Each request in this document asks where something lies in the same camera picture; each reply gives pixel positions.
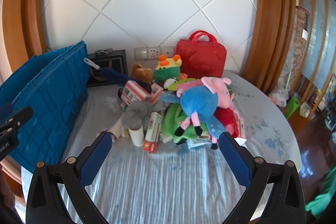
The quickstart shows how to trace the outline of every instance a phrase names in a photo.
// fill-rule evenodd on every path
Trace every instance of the light blue bed sheet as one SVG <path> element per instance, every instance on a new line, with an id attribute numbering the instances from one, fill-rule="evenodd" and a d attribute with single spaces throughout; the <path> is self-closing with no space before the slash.
<path id="1" fill-rule="evenodd" d="M 239 76 L 225 72 L 236 92 L 235 107 L 243 117 L 247 141 L 253 156 L 283 164 L 286 160 L 302 166 L 293 131 L 283 114 L 257 88 Z M 105 105 L 116 97 L 117 86 L 89 88 L 89 97 L 76 121 L 63 161 L 78 156 L 91 145 L 97 132 L 110 128 L 120 115 Z M 22 169 L 25 199 L 31 173 Z M 109 223 L 222 223 L 237 204 L 245 187 L 240 186 L 219 150 L 210 144 L 189 150 L 187 144 L 159 143 L 150 154 L 121 137 L 108 154 L 92 185 L 86 191 Z M 271 185 L 253 216 L 260 217 Z M 63 186 L 65 205 L 76 223 L 81 223 Z"/>

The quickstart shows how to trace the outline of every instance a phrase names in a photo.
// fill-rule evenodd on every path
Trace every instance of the blue plastic crate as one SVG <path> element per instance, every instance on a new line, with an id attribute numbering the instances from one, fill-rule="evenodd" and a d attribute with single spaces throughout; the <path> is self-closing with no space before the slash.
<path id="1" fill-rule="evenodd" d="M 19 131 L 20 145 L 10 153 L 33 172 L 38 161 L 60 162 L 77 114 L 87 98 L 89 67 L 86 45 L 34 56 L 0 86 L 0 105 L 11 101 L 13 112 L 25 106 L 33 117 Z"/>

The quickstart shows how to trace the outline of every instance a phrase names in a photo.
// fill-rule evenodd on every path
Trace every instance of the gray plush toy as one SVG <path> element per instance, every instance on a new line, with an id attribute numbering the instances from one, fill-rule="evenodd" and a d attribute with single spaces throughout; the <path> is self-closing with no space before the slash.
<path id="1" fill-rule="evenodd" d="M 146 132 L 149 124 L 149 119 L 152 112 L 160 112 L 166 110 L 168 104 L 162 102 L 160 99 L 153 105 L 150 102 L 134 102 L 129 105 L 126 112 L 121 116 L 121 125 L 123 128 L 138 130 L 141 125 L 143 131 Z"/>

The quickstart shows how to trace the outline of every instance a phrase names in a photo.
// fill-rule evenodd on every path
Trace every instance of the black box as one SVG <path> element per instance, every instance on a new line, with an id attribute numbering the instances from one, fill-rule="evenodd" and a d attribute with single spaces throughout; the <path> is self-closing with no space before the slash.
<path id="1" fill-rule="evenodd" d="M 117 72 L 128 75 L 127 62 L 126 62 L 126 51 L 112 51 L 106 55 L 89 54 L 89 59 L 96 63 L 99 67 L 108 68 L 112 65 L 112 69 Z M 97 85 L 112 85 L 108 81 L 100 80 L 99 71 L 91 68 L 91 76 L 87 82 L 87 86 L 97 86 Z"/>

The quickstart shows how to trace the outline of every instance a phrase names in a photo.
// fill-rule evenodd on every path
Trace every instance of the wall socket panel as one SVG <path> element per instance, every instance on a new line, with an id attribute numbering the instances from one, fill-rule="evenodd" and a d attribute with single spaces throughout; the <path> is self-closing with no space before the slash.
<path id="1" fill-rule="evenodd" d="M 174 56 L 174 53 L 174 46 L 134 48 L 134 60 L 157 60 L 160 55 L 165 55 L 168 58 L 172 58 Z"/>

